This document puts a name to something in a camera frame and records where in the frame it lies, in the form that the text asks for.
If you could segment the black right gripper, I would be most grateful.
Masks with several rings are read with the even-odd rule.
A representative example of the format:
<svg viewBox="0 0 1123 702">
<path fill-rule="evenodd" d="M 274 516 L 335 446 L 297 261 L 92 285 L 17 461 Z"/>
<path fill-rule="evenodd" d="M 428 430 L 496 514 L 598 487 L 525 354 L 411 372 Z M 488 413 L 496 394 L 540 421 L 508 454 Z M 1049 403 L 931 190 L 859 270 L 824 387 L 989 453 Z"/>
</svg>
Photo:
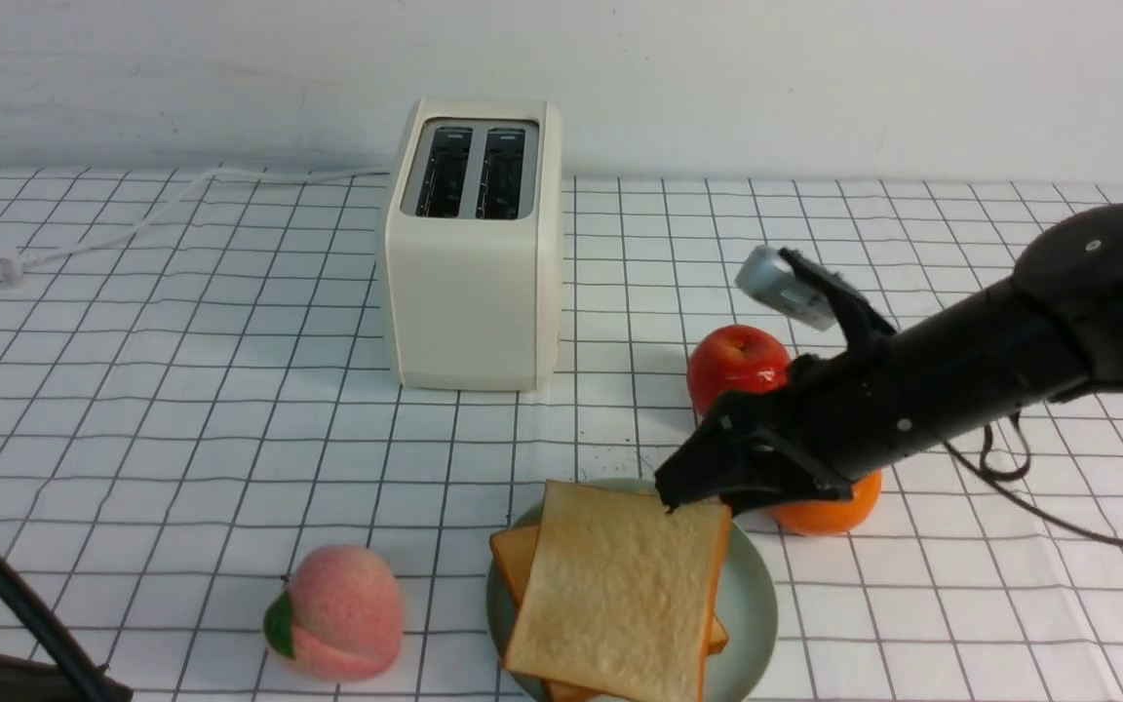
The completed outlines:
<svg viewBox="0 0 1123 702">
<path fill-rule="evenodd" d="M 655 469 L 669 512 L 718 499 L 736 516 L 846 501 L 855 483 L 923 449 L 923 425 L 887 352 L 798 357 L 775 390 L 725 391 Z"/>
</svg>

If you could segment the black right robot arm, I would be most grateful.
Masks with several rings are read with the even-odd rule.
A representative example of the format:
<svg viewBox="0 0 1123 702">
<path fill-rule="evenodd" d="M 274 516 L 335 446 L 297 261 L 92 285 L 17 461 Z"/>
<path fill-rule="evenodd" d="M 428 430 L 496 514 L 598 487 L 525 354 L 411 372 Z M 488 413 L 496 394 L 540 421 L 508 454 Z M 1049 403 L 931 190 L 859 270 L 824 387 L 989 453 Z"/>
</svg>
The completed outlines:
<svg viewBox="0 0 1123 702">
<path fill-rule="evenodd" d="M 868 474 L 1026 405 L 1123 394 L 1123 204 L 1049 227 L 1007 277 L 903 330 L 789 248 L 758 246 L 736 285 L 803 323 L 838 325 L 847 346 L 798 356 L 775 390 L 718 396 L 655 472 L 668 508 L 848 498 Z"/>
</svg>

